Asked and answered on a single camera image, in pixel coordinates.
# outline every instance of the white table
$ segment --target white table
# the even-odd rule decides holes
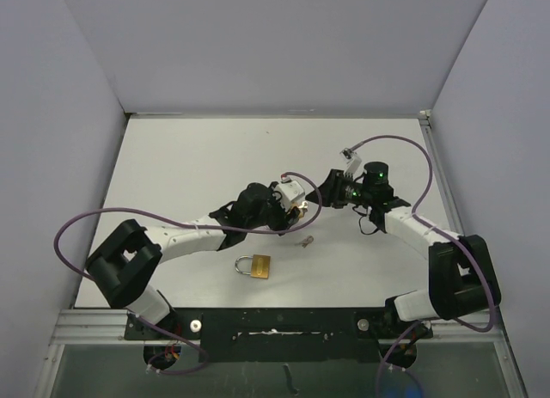
[[[329,169],[345,167],[342,149],[380,134],[425,144],[416,119],[131,118],[105,207],[129,206],[192,220],[235,199],[248,183],[268,185],[287,170],[321,184]],[[401,198],[413,203],[424,189],[426,162],[410,144],[382,140],[365,145],[359,154],[364,162],[389,164],[390,184]],[[316,206],[310,207],[309,215]],[[449,227],[435,182],[420,212]],[[93,249],[129,217],[103,215]],[[142,225],[157,224],[135,218]],[[371,227],[367,220],[364,227]],[[296,245],[308,235],[315,239],[312,244]],[[244,254],[272,257],[268,280],[235,271],[235,258]],[[376,307],[388,297],[425,287],[427,265],[392,236],[361,235],[351,208],[328,208],[294,234],[249,235],[221,252],[171,260],[156,270],[151,284],[175,307]],[[76,307],[103,308],[107,303],[85,279]]]

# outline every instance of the gray floor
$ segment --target gray floor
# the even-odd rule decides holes
[[[196,363],[196,353],[184,350],[182,362]],[[213,364],[188,377],[145,374],[141,346],[67,346],[52,397],[290,397],[283,363]],[[291,364],[300,397],[366,398],[374,396],[376,365],[340,360]],[[405,374],[383,378],[384,398],[483,397],[508,393],[492,343],[419,346],[413,371],[425,394]]]

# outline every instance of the padlock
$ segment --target padlock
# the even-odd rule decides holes
[[[239,269],[239,262],[245,259],[252,259],[252,266],[250,272],[244,272]],[[265,254],[255,254],[253,256],[241,256],[235,261],[235,270],[241,275],[248,275],[252,278],[267,279],[269,278],[269,264],[272,257]]]

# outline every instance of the robotic arm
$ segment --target robotic arm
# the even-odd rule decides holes
[[[159,327],[171,330],[174,312],[160,292],[149,285],[156,267],[185,254],[218,251],[242,242],[239,230],[206,230],[217,225],[241,230],[268,226],[281,235],[307,211],[305,192],[297,181],[284,178],[269,187],[251,183],[217,211],[193,220],[196,229],[142,227],[126,220],[88,257],[85,268],[112,308],[129,309]]]
[[[414,321],[440,317],[445,320],[486,309],[483,287],[464,253],[449,239],[438,234],[428,219],[413,216],[410,204],[394,195],[388,182],[388,165],[369,162],[357,179],[353,174],[361,159],[351,150],[343,150],[347,170],[332,169],[319,186],[323,206],[340,209],[346,205],[362,206],[369,220],[383,233],[399,237],[419,252],[428,263],[428,287],[389,298],[386,310],[391,321]],[[317,202],[315,193],[307,200]],[[460,236],[444,231],[461,242],[474,256],[490,286],[495,304],[500,303],[500,289],[485,241],[477,236]]]

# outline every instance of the wall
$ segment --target wall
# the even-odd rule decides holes
[[[489,0],[434,109],[467,230],[491,248],[529,396],[548,396],[550,0]]]
[[[0,0],[0,395],[32,396],[76,285],[52,239],[101,202],[124,114],[63,0]],[[91,223],[64,250],[82,264]]]
[[[416,114],[485,0],[65,0],[129,112]]]

